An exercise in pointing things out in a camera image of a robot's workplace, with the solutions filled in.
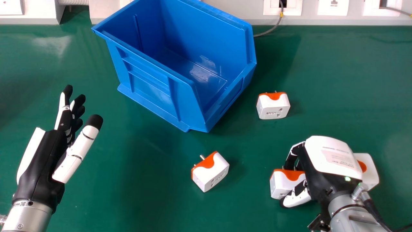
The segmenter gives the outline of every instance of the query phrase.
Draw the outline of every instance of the green table surface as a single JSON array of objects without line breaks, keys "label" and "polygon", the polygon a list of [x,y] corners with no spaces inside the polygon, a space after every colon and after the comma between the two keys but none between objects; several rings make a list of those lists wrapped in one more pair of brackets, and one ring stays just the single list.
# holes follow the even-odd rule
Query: green table surface
[{"label": "green table surface", "polygon": [[[311,135],[370,153],[381,214],[395,228],[412,221],[411,27],[285,26],[256,38],[252,82],[210,133],[183,133],[119,93],[105,41],[90,27],[84,8],[60,26],[0,26],[0,213],[35,127],[53,128],[71,84],[87,96],[84,119],[100,114],[104,124],[50,232],[306,231],[319,205],[281,208],[269,177]],[[288,116],[259,120],[258,94],[275,90],[288,93]],[[230,171],[203,193],[190,169],[215,150]]]}]

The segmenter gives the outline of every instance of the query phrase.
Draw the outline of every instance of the wall outlet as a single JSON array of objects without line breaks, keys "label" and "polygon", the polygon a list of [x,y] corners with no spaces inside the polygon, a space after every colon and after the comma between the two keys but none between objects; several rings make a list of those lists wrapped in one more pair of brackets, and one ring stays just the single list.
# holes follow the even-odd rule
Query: wall outlet
[{"label": "wall outlet", "polygon": [[[286,7],[283,8],[283,14],[287,16],[302,15],[303,0],[287,0]],[[279,0],[264,0],[263,1],[263,15],[280,15],[281,8],[279,7]]]},{"label": "wall outlet", "polygon": [[[379,9],[380,3],[382,0],[365,0],[363,5],[363,15],[364,16],[387,16],[387,17],[398,17],[399,12],[388,10],[388,9]],[[402,0],[386,0],[387,7],[392,7],[396,9],[402,8]]]},{"label": "wall outlet", "polygon": [[318,15],[347,16],[349,0],[319,0]]},{"label": "wall outlet", "polygon": [[20,0],[1,0],[0,15],[22,15]]}]

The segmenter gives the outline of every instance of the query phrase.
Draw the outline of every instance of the storage bin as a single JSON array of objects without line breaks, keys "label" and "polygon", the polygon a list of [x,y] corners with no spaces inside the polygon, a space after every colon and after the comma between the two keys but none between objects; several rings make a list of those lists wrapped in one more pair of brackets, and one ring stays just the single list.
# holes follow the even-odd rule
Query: storage bin
[{"label": "storage bin", "polygon": [[185,132],[209,132],[256,67],[251,25],[198,0],[135,0],[92,29],[118,90]]}]

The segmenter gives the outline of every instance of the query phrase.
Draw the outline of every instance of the robotic hand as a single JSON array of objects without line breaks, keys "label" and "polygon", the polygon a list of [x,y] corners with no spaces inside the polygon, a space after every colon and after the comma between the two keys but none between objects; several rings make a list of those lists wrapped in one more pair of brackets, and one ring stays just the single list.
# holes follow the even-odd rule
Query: robotic hand
[{"label": "robotic hand", "polygon": [[17,190],[7,217],[0,218],[1,232],[44,232],[64,193],[64,184],[77,170],[103,124],[92,115],[83,125],[86,97],[70,103],[73,92],[66,86],[60,96],[54,130],[36,128],[17,171]]},{"label": "robotic hand", "polygon": [[391,232],[367,192],[378,183],[369,154],[324,136],[294,145],[270,179],[272,198],[284,208],[319,202],[321,213],[308,229],[325,232]]}]

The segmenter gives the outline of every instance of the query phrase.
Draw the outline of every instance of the gray cable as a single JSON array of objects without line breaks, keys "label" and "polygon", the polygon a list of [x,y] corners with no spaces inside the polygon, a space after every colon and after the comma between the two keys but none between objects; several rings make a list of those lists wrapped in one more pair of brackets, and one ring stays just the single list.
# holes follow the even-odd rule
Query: gray cable
[{"label": "gray cable", "polygon": [[270,28],[269,30],[267,30],[265,32],[262,32],[262,33],[259,33],[259,34],[256,34],[256,35],[253,35],[253,37],[259,37],[259,36],[264,36],[266,34],[269,34],[279,26],[279,23],[281,23],[281,20],[282,20],[282,17],[283,17],[283,2],[282,2],[282,0],[279,0],[279,3],[281,4],[281,15],[279,16],[278,22],[272,28]]},{"label": "gray cable", "polygon": [[88,6],[89,0],[58,0],[60,5],[72,6],[72,5],[81,5]]},{"label": "gray cable", "polygon": [[405,11],[400,10],[400,9],[391,8],[391,7],[379,7],[379,9],[393,10],[393,11],[399,12],[399,13],[404,14],[404,15],[407,15],[407,16],[412,16],[412,14],[410,14],[410,13],[408,13],[408,12],[405,12]]}]

